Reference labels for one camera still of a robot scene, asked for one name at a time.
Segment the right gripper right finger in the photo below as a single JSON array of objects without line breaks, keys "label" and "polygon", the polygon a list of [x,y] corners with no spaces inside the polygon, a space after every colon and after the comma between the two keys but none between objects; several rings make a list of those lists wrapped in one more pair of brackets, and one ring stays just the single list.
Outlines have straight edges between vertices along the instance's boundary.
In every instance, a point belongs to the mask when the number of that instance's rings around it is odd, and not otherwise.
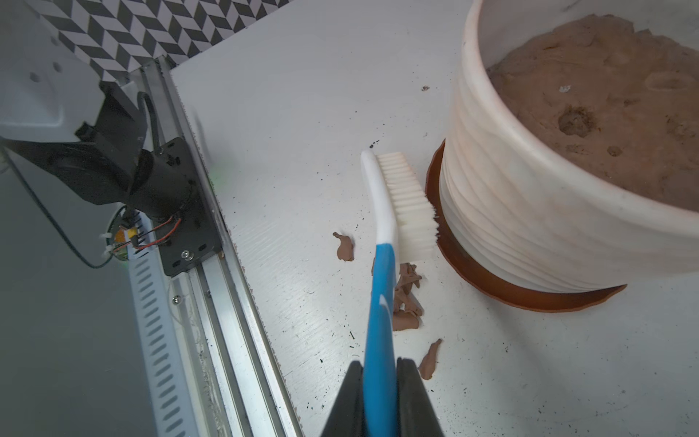
[{"label": "right gripper right finger", "polygon": [[400,436],[444,436],[415,362],[398,358],[397,378]]}]

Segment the white ceramic pot with soil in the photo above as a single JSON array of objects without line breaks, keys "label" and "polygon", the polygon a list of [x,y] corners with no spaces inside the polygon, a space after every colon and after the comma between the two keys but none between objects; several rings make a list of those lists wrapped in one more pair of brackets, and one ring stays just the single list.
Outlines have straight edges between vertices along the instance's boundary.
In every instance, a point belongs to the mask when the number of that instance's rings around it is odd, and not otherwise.
[{"label": "white ceramic pot with soil", "polygon": [[439,188],[460,245],[520,287],[596,291],[693,273],[698,216],[616,187],[561,157],[502,102],[487,68],[590,14],[698,45],[695,1],[476,1],[462,35]]}]

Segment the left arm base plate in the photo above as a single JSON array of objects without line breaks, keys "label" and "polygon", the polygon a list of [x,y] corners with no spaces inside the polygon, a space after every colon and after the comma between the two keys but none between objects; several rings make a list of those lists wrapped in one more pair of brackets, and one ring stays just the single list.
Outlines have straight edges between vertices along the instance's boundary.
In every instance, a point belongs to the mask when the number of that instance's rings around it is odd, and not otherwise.
[{"label": "left arm base plate", "polygon": [[167,142],[164,154],[156,161],[186,177],[190,187],[187,203],[155,233],[163,271],[173,278],[218,254],[222,240],[187,141],[174,138]]}]

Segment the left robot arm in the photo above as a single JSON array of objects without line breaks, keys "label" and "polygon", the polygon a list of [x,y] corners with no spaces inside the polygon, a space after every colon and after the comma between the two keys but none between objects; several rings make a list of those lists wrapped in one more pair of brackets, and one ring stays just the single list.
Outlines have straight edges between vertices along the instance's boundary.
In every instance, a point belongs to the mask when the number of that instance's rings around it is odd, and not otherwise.
[{"label": "left robot arm", "polygon": [[155,122],[34,18],[3,18],[1,137],[83,200],[154,219],[189,205],[193,181],[144,148]]}]

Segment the blue white scrub brush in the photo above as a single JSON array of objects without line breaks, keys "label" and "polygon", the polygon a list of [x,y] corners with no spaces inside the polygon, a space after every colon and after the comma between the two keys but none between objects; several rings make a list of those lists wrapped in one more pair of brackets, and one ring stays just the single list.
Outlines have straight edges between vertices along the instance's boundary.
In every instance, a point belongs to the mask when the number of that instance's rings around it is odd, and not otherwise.
[{"label": "blue white scrub brush", "polygon": [[360,157],[376,224],[371,303],[362,395],[369,436],[397,436],[398,379],[393,348],[394,290],[400,266],[425,260],[437,243],[438,223],[417,176],[400,152]]}]

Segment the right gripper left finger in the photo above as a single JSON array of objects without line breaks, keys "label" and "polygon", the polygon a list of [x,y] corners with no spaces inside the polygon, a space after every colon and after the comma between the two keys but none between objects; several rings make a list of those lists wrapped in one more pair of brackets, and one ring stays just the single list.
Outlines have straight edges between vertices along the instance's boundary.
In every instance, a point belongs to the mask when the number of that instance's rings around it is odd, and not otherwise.
[{"label": "right gripper left finger", "polygon": [[359,361],[349,365],[321,437],[362,437],[365,435],[363,405],[363,367]]}]

